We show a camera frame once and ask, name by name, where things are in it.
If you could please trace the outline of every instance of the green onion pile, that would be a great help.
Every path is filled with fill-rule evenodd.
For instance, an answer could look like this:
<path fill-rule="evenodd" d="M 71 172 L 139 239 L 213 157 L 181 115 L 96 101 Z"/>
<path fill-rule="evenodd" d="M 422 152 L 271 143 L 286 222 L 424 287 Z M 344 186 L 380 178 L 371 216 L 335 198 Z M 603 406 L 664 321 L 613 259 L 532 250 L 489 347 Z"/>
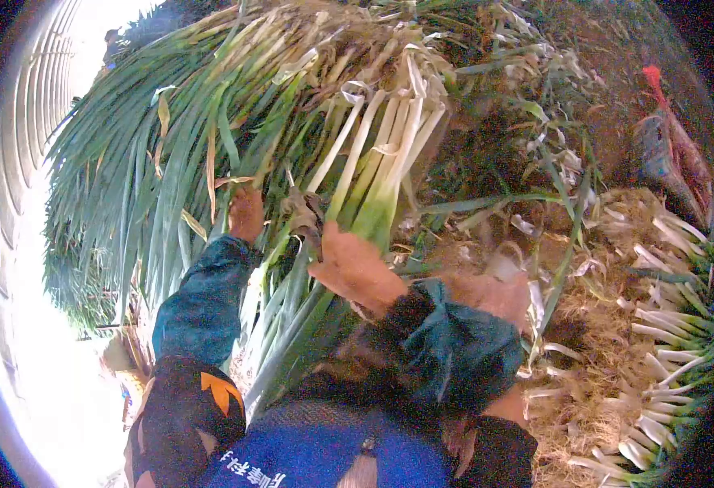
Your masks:
<path fill-rule="evenodd" d="M 649 190 L 606 192 L 590 217 L 603 247 L 578 251 L 583 271 L 569 276 L 580 285 L 562 298 L 578 300 L 584 344 L 544 344 L 527 375 L 537 482 L 651 486 L 712 393 L 714 243 Z M 570 366 L 553 366 L 548 351 Z"/>
<path fill-rule="evenodd" d="M 125 52 L 49 153 L 46 282 L 65 282 L 55 280 L 57 262 L 96 269 L 91 285 L 76 283 L 89 273 L 70 274 L 70 305 L 91 296 L 89 286 L 112 290 L 121 320 L 134 290 L 153 318 L 226 230 L 236 185 L 262 189 L 264 258 L 237 343 L 251 414 L 359 320 L 307 273 L 313 250 L 291 236 L 282 204 L 292 185 L 383 251 L 396 238 L 401 189 L 420 228 L 453 219 L 453 232 L 468 233 L 504 216 L 531 247 L 524 261 L 516 244 L 501 245 L 517 249 L 530 277 L 521 376 L 540 442 L 537 485 L 652 481 L 712 386 L 714 243 L 647 190 L 602 193 L 577 122 L 597 76 L 511 2 L 375 3 L 244 1 Z M 474 100 L 492 111 L 475 112 Z M 507 122 L 501 135 L 518 174 L 493 167 L 498 184 L 483 198 L 422 206 L 411 170 L 427 170 L 436 129 L 463 112 Z M 565 235 L 544 218 L 525 220 L 523 205 L 560 207 Z M 88 320 L 104 320 L 105 303 Z M 548 339 L 574 320 L 584 323 L 582 344 Z"/>

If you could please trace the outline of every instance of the hand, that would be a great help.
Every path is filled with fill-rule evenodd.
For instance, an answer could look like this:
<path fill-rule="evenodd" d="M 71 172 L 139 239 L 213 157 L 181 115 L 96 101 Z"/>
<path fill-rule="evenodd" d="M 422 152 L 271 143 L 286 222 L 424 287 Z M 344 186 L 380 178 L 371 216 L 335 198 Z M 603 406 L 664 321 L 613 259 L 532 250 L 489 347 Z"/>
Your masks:
<path fill-rule="evenodd" d="M 518 384 L 512 386 L 503 396 L 492 402 L 481 416 L 505 418 L 527 429 L 528 421 L 525 419 L 525 398 L 522 395 L 522 387 Z"/>
<path fill-rule="evenodd" d="M 409 293 L 403 280 L 381 260 L 379 249 L 353 233 L 342 233 L 335 222 L 325 222 L 323 262 L 309 266 L 309 275 L 335 294 L 368 308 L 377 317 L 401 295 Z"/>
<path fill-rule="evenodd" d="M 454 301 L 503 318 L 514 324 L 520 334 L 530 335 L 527 318 L 530 292 L 526 273 L 518 272 L 506 283 L 489 275 L 453 272 L 443 275 L 441 279 Z"/>
<path fill-rule="evenodd" d="M 230 235 L 254 244 L 265 226 L 262 194 L 252 187 L 240 187 L 230 202 Z"/>

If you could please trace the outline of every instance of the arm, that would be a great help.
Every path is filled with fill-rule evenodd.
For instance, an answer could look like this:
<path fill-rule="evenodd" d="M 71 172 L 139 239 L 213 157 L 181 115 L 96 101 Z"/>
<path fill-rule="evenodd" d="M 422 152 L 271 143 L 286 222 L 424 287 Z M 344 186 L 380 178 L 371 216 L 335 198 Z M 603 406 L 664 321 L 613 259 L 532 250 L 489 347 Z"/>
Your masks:
<path fill-rule="evenodd" d="M 416 394 L 436 403 L 435 394 L 443 391 L 442 403 L 449 409 L 465 408 L 473 415 L 479 414 L 469 426 L 472 436 L 463 436 L 462 442 L 471 445 L 464 444 L 457 472 L 460 476 L 451 485 L 530 488 L 537 442 L 527 432 L 522 388 L 514 383 L 517 359 L 522 357 L 517 350 L 515 327 L 486 312 L 452 304 L 447 305 L 454 308 L 452 313 L 441 318 L 436 315 L 435 301 L 416 288 L 398 297 L 382 321 L 387 332 L 393 334 L 391 340 L 401 342 L 407 352 L 414 351 L 416 362 L 428 363 L 427 369 L 418 372 L 423 383 Z M 473 335 L 458 341 L 448 362 L 453 373 L 441 389 L 442 370 L 446 370 L 441 366 L 447 362 L 430 361 L 434 355 L 423 352 L 445 344 L 461 328 Z M 469 448 L 471 454 L 462 454 Z"/>
<path fill-rule="evenodd" d="M 472 456 L 453 486 L 530 486 L 537 444 L 524 429 L 522 392 L 515 385 L 522 360 L 519 334 L 507 320 L 489 313 L 505 316 L 508 294 L 486 299 L 489 292 L 479 293 L 479 303 L 468 307 L 453 302 L 437 279 L 409 288 L 381 262 L 378 250 L 340 233 L 334 224 L 325 227 L 323 254 L 325 261 L 309 272 L 382 318 L 377 325 L 387 341 L 401 344 L 406 372 L 418 381 L 412 388 L 417 400 L 478 418 Z M 500 285 L 519 289 L 522 279 Z M 514 308 L 527 307 L 526 299 L 516 301 Z M 507 319 L 524 315 L 514 308 L 509 307 L 512 316 Z"/>
<path fill-rule="evenodd" d="M 241 331 L 242 290 L 262 259 L 252 248 L 263 228 L 262 195 L 236 192 L 229 219 L 230 235 L 205 248 L 159 307 L 152 337 L 157 361 L 178 355 L 218 367 L 230 356 Z"/>
<path fill-rule="evenodd" d="M 238 300 L 260 255 L 252 242 L 263 228 L 262 196 L 238 189 L 230 234 L 209 245 L 157 313 L 157 364 L 127 447 L 130 486 L 194 486 L 210 454 L 245 433 L 245 407 L 219 366 L 240 332 Z"/>

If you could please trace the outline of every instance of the cuff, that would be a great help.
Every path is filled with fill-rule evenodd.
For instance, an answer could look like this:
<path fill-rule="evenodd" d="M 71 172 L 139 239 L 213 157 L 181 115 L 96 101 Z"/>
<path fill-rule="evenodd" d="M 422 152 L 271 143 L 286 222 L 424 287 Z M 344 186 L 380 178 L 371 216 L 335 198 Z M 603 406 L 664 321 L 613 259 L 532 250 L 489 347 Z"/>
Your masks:
<path fill-rule="evenodd" d="M 422 288 L 409 288 L 409 293 L 395 299 L 387 310 L 387 315 L 377 324 L 393 342 L 406 340 L 425 321 L 436 305 Z"/>

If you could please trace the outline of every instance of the human hand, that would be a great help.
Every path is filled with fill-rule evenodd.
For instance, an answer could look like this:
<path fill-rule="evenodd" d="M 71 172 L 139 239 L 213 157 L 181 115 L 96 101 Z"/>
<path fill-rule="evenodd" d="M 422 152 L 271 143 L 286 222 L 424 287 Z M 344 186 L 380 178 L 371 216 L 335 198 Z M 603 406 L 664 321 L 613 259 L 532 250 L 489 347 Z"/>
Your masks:
<path fill-rule="evenodd" d="M 230 235 L 254 244 L 265 225 L 262 193 L 252 187 L 239 187 L 230 202 Z"/>
<path fill-rule="evenodd" d="M 473 276 L 450 272 L 441 277 L 454 301 L 503 318 L 520 334 L 530 335 L 527 311 L 530 306 L 528 276 L 518 272 L 507 282 L 489 275 Z"/>
<path fill-rule="evenodd" d="M 409 293 L 403 280 L 381 260 L 379 249 L 353 233 L 342 233 L 335 222 L 325 222 L 323 262 L 309 266 L 309 275 L 330 291 L 368 308 L 377 317 L 401 295 Z"/>

